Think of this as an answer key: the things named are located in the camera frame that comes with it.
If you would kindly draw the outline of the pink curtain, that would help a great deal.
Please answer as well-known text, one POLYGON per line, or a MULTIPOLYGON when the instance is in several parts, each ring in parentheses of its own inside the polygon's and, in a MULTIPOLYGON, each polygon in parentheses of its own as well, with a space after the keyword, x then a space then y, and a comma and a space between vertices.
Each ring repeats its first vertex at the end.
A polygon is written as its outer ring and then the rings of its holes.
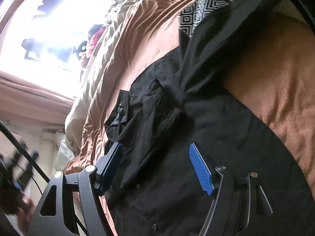
POLYGON ((74 99, 1 71, 1 117, 14 124, 64 127, 74 99))

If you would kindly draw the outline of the black shirt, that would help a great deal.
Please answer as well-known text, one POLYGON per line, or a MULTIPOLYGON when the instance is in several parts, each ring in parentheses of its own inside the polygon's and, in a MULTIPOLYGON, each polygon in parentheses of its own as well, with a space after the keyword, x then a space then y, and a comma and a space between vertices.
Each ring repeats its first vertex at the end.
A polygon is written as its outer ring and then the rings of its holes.
POLYGON ((106 193, 118 235, 314 235, 302 170, 222 83, 279 1, 193 2, 179 46, 119 93, 105 122, 123 149, 106 193), (220 176, 215 195, 201 188, 192 143, 220 176))

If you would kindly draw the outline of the beige duvet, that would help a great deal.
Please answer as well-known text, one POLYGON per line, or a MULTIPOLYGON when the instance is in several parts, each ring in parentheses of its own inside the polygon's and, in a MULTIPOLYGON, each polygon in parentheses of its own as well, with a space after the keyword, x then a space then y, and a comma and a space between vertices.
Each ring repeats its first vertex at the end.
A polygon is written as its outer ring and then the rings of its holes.
POLYGON ((123 22, 131 5, 140 0, 125 0, 112 9, 113 17, 99 37, 83 74, 81 90, 76 97, 65 121, 65 139, 61 143, 62 152, 70 159, 81 151, 83 127, 88 116, 90 104, 109 63, 114 48, 121 35, 123 22))

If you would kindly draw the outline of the brown bed sheet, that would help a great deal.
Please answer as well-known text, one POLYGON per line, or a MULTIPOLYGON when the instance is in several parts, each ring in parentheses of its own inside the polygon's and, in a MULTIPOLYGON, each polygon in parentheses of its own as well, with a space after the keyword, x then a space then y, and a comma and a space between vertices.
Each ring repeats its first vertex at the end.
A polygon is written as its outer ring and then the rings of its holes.
MULTIPOLYGON (((121 91, 179 46, 179 15, 197 0, 142 0, 131 6, 98 84, 83 127, 75 173, 107 153, 105 122, 121 91)), ((296 18, 274 11, 223 78, 223 86, 260 119, 290 152, 314 199, 314 34, 296 18)), ((110 225, 116 229, 102 199, 110 225)))

